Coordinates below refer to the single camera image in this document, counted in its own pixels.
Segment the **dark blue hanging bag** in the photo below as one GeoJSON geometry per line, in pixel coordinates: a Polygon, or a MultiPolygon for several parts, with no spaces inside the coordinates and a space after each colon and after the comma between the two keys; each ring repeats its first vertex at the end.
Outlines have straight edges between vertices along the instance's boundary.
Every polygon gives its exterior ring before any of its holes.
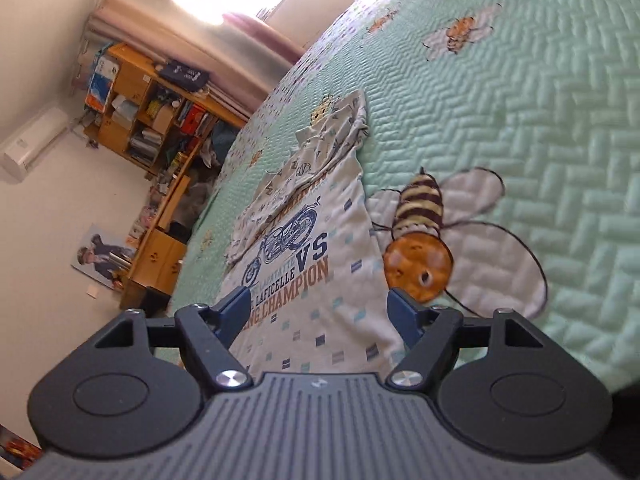
{"type": "Polygon", "coordinates": [[[203,90],[209,81],[209,72],[206,70],[199,70],[177,61],[169,61],[157,73],[160,78],[190,93],[203,90]]]}

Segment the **wooden bookshelf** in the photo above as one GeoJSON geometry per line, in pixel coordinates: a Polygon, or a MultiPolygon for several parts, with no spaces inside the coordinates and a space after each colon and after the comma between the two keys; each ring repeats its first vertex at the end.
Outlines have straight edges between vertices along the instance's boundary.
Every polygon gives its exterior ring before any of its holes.
{"type": "Polygon", "coordinates": [[[145,170],[152,183],[127,237],[134,253],[115,261],[120,306],[163,309],[191,236],[178,212],[203,180],[201,148],[212,143],[216,127],[241,128],[247,120],[212,96],[172,84],[152,58],[123,42],[96,62],[86,103],[96,114],[85,128],[88,138],[145,170]]]}

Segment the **white air conditioner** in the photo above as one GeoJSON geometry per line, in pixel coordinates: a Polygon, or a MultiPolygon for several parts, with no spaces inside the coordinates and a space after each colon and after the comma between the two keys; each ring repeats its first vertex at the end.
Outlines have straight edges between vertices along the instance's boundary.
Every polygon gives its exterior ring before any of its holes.
{"type": "Polygon", "coordinates": [[[15,180],[23,181],[43,150],[60,134],[70,118],[59,106],[51,106],[18,130],[1,150],[1,167],[15,180]]]}

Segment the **portrait poster on wall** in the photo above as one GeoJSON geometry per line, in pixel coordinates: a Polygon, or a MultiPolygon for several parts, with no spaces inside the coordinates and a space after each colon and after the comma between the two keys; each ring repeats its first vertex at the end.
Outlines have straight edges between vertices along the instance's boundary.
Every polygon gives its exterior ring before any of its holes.
{"type": "Polygon", "coordinates": [[[122,290],[134,248],[96,224],[82,237],[70,265],[111,290],[122,290]]]}

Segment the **pink curtain left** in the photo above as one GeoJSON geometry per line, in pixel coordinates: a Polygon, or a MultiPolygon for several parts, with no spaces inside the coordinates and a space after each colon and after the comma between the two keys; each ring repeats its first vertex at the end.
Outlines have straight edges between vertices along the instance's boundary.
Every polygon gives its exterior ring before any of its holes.
{"type": "Polygon", "coordinates": [[[209,73],[207,88],[245,117],[267,99],[304,50],[258,18],[222,14],[209,0],[98,0],[87,29],[160,64],[209,73]]]}

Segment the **green quilted bee bedspread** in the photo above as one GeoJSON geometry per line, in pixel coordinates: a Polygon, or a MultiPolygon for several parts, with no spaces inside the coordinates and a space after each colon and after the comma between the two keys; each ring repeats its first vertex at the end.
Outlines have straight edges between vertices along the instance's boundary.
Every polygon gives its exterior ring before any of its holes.
{"type": "Polygon", "coordinates": [[[639,378],[639,0],[356,0],[256,110],[198,219],[171,304],[213,301],[236,217],[347,93],[363,189],[482,167],[484,221],[546,274],[538,325],[611,390],[639,378]]]}

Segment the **white letter-print shirt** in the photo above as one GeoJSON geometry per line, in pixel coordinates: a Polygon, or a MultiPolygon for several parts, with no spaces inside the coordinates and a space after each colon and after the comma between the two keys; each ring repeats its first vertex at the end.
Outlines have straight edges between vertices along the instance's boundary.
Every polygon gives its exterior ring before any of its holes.
{"type": "Polygon", "coordinates": [[[387,315],[388,287],[357,158],[368,137],[356,90],[260,182],[236,220],[221,293],[244,286],[250,316],[231,346],[267,372],[387,375],[405,345],[387,315]]]}

